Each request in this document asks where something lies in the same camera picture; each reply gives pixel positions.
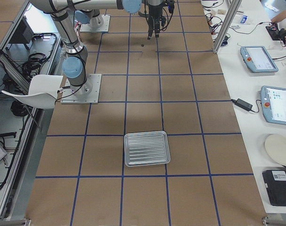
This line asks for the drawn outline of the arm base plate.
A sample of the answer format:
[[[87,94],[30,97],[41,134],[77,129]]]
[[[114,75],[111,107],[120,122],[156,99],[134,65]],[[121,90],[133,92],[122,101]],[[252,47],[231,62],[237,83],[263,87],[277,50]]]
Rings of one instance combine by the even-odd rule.
[[[99,15],[93,17],[88,24],[82,24],[80,27],[80,32],[108,32],[110,25],[110,15]]]
[[[97,104],[100,94],[102,75],[87,74],[86,83],[78,90],[77,87],[71,86],[66,80],[65,86],[70,86],[63,90],[63,98],[60,99],[62,104]]]

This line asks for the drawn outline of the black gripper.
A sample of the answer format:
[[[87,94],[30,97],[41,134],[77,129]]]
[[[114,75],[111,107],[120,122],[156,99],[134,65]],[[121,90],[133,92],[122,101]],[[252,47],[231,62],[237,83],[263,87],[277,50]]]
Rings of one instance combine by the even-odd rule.
[[[148,37],[150,40],[155,28],[155,37],[158,38],[160,34],[160,21],[165,23],[166,18],[163,16],[163,0],[148,0]]]

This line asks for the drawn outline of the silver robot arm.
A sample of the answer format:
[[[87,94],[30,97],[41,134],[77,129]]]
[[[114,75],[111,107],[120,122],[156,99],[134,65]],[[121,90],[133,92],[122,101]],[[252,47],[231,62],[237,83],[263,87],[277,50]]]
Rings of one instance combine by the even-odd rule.
[[[31,4],[45,14],[49,14],[59,31],[64,43],[66,59],[63,72],[70,83],[71,94],[77,97],[87,96],[92,86],[86,73],[87,49],[74,29],[68,12],[74,11],[82,24],[91,23],[93,18],[100,18],[101,9],[124,10],[130,14],[139,12],[142,5],[148,7],[143,17],[148,24],[148,38],[159,37],[163,8],[166,0],[32,0]]]
[[[76,10],[75,18],[79,23],[89,24],[92,28],[97,28],[104,24],[104,20],[100,15],[99,9],[93,9],[91,11]]]

